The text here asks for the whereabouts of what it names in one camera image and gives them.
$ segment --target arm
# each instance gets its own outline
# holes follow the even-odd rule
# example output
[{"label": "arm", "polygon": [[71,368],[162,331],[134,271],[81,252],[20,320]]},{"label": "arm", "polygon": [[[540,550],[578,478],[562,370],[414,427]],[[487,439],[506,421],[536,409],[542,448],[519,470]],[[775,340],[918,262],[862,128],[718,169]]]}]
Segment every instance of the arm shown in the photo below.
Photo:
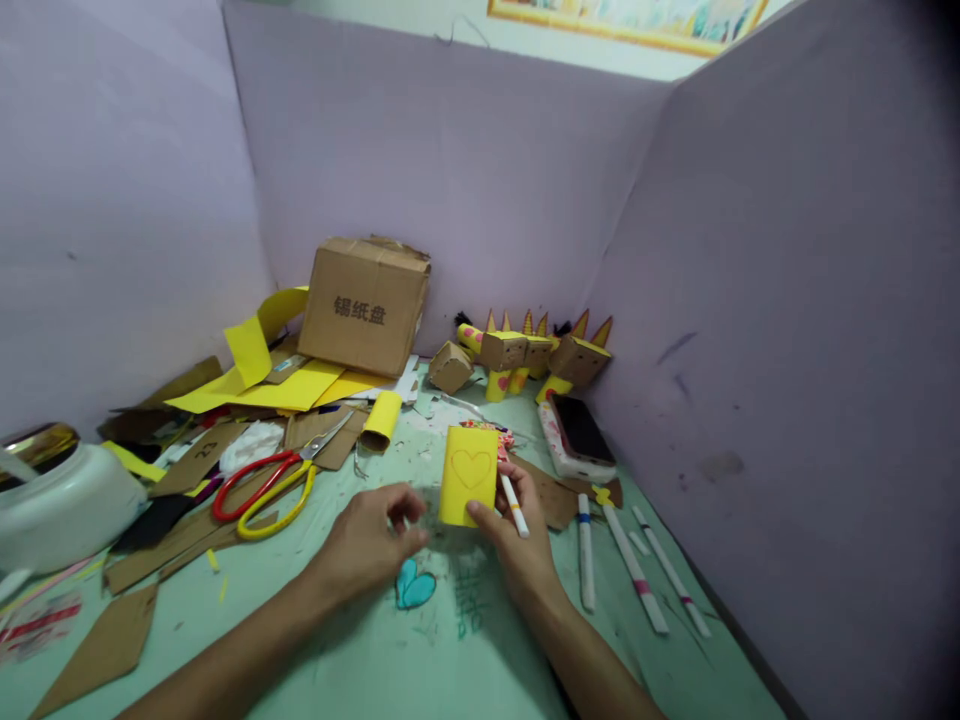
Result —
[{"label": "arm", "polygon": [[553,565],[550,536],[533,479],[510,463],[500,463],[499,471],[513,480],[530,537],[523,540],[517,534],[499,489],[496,505],[503,517],[475,501],[467,511],[496,547],[510,595],[577,712],[584,720],[661,720],[663,715],[650,696],[567,598]]},{"label": "arm", "polygon": [[246,715],[340,605],[392,582],[403,561],[427,544],[429,533],[408,530],[405,522],[415,523],[425,511],[423,500],[406,484],[355,495],[300,575],[120,718]]}]

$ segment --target hand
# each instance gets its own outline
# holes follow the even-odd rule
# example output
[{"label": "hand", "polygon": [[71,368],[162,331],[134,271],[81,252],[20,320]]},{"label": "hand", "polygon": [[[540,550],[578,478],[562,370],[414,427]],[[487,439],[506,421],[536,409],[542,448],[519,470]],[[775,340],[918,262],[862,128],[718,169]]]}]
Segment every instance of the hand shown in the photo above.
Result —
[{"label": "hand", "polygon": [[526,470],[512,463],[498,463],[497,471],[513,481],[530,537],[523,539],[517,533],[513,513],[499,482],[495,504],[503,517],[497,516],[493,510],[476,500],[467,503],[467,512],[497,549],[510,596],[521,609],[557,597],[566,598],[553,564],[550,535],[540,510],[540,498],[533,478]]},{"label": "hand", "polygon": [[392,582],[403,561],[430,540],[426,530],[406,525],[426,510],[406,483],[357,493],[297,582],[328,609]]}]

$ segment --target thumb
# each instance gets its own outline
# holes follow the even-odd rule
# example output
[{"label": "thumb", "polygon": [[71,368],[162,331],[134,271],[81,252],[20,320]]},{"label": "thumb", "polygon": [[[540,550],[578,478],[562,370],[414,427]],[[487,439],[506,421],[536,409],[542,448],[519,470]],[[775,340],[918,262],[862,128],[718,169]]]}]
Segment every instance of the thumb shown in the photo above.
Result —
[{"label": "thumb", "polygon": [[477,500],[471,500],[467,503],[467,513],[480,528],[480,532],[486,535],[489,540],[494,544],[500,542],[500,533],[503,528],[500,526],[499,515]]},{"label": "thumb", "polygon": [[404,560],[423,550],[428,542],[430,542],[430,533],[423,528],[410,528],[397,538],[400,554]]}]

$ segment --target yellow scissors handle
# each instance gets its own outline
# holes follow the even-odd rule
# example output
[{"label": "yellow scissors handle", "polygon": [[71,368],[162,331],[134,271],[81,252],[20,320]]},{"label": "yellow scissors handle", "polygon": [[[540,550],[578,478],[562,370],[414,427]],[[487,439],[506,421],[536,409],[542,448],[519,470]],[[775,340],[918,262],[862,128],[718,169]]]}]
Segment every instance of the yellow scissors handle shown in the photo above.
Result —
[{"label": "yellow scissors handle", "polygon": [[[277,522],[273,523],[273,525],[267,525],[265,528],[252,530],[247,527],[247,523],[253,520],[260,510],[271,503],[274,498],[276,498],[287,488],[296,485],[300,481],[300,478],[304,476],[304,474],[307,476],[307,482],[303,486],[303,492],[300,494],[300,499],[297,501],[297,504],[294,506],[293,510],[288,512]],[[297,515],[299,515],[306,506],[307,498],[310,497],[310,493],[313,491],[313,481],[316,477],[317,466],[313,464],[312,460],[304,460],[303,465],[300,466],[299,470],[294,472],[290,477],[270,488],[268,493],[257,500],[243,515],[240,516],[240,520],[237,522],[237,535],[239,535],[243,540],[263,540],[264,538],[268,538],[271,535],[276,535],[278,532],[283,530],[287,525],[297,519]]]}]

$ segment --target painting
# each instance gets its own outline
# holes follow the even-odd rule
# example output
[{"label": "painting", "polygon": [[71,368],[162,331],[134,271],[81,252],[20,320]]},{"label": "painting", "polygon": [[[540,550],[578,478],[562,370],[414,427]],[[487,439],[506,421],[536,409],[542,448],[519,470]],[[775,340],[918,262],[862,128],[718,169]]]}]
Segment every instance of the painting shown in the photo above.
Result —
[{"label": "painting", "polygon": [[713,56],[753,30],[767,0],[489,0],[487,15]]}]

